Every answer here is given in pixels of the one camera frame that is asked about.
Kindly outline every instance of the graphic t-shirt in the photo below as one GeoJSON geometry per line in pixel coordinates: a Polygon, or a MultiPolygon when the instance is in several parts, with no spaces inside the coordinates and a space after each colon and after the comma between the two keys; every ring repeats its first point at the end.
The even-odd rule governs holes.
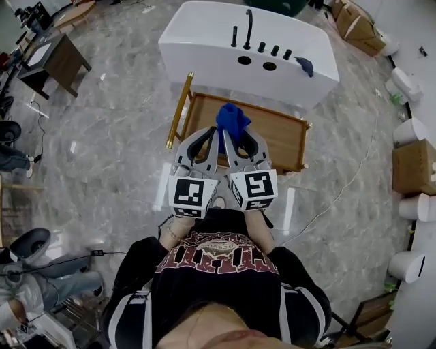
{"type": "Polygon", "coordinates": [[[280,338],[279,273],[245,235],[192,232],[159,264],[151,292],[153,347],[207,303],[228,306],[250,329],[280,338]]]}

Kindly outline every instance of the white bathtub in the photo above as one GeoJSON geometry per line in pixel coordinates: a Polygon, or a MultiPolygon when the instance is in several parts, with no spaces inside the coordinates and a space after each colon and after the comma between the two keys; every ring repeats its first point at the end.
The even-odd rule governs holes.
{"type": "Polygon", "coordinates": [[[172,82],[184,82],[194,71],[193,84],[252,93],[310,109],[339,82],[336,61],[327,34],[313,25],[294,18],[253,7],[189,1],[178,9],[162,36],[159,47],[172,82]],[[249,17],[253,12],[250,50],[243,48],[249,17]],[[233,26],[238,26],[237,46],[231,47],[233,26]],[[266,42],[263,53],[260,42],[266,42]],[[274,45],[280,46],[276,57],[274,45]],[[289,61],[283,59],[292,50],[289,61]],[[240,56],[251,59],[249,65],[238,62],[240,56]],[[309,78],[295,57],[313,64],[309,78]],[[265,62],[277,68],[268,71],[265,62]]]}

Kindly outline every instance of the drain hole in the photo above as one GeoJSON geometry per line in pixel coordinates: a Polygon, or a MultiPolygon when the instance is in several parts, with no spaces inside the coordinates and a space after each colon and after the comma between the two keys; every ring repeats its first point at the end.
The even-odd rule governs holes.
{"type": "Polygon", "coordinates": [[[268,71],[273,71],[275,70],[275,68],[277,68],[277,66],[273,63],[273,62],[266,62],[264,63],[264,69],[268,70],[268,71]]]}
{"type": "Polygon", "coordinates": [[[249,65],[251,63],[251,58],[247,56],[240,56],[238,62],[242,65],[249,65]]]}

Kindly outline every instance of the cardboard box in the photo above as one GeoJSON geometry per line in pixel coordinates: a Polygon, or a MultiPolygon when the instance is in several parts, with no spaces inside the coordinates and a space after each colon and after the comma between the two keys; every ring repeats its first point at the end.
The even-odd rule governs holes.
{"type": "Polygon", "coordinates": [[[347,5],[348,3],[349,3],[348,0],[334,0],[331,3],[331,6],[332,6],[332,15],[333,15],[334,20],[336,20],[338,18],[339,12],[341,12],[342,7],[344,5],[347,5]]]}
{"type": "Polygon", "coordinates": [[[372,18],[363,9],[348,3],[336,20],[339,35],[370,56],[376,56],[386,45],[374,27],[372,18]]]}
{"type": "Polygon", "coordinates": [[[436,149],[427,140],[405,145],[392,152],[392,188],[401,194],[436,195],[432,183],[432,165],[436,162],[436,149]]]}

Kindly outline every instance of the gray marble floor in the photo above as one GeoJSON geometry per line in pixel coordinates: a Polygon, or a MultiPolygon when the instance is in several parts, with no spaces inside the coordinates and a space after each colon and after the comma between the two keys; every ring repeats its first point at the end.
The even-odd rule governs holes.
{"type": "MultiPolygon", "coordinates": [[[[157,41],[182,0],[147,3],[156,8],[143,14],[141,5],[110,7],[100,1],[89,16],[91,24],[69,33],[93,69],[79,75],[76,99],[53,82],[47,86],[48,101],[36,97],[50,117],[41,119],[44,156],[30,180],[18,171],[12,176],[45,190],[12,195],[15,205],[29,203],[31,216],[15,233],[43,226],[68,249],[99,243],[105,250],[127,251],[134,241],[156,235],[169,214],[156,204],[156,195],[162,168],[174,159],[165,142],[181,86],[166,77],[157,41]]],[[[341,79],[316,108],[296,110],[244,93],[209,92],[313,123],[305,149],[309,168],[279,177],[280,197],[267,215],[276,223],[277,244],[297,253],[333,310],[349,320],[358,302],[382,292],[388,261],[407,240],[407,222],[397,214],[399,197],[391,189],[392,131],[400,124],[400,110],[384,88],[391,70],[385,58],[368,57],[345,43],[323,12],[308,9],[300,18],[328,33],[341,79]],[[352,180],[367,152],[340,199],[299,235],[352,180]],[[295,188],[295,200],[286,227],[289,188],[295,188]]],[[[26,106],[33,92],[15,80],[11,94],[10,115],[23,130],[16,147],[37,154],[37,113],[26,106]]],[[[96,261],[108,292],[121,261],[122,255],[96,261]]]]}

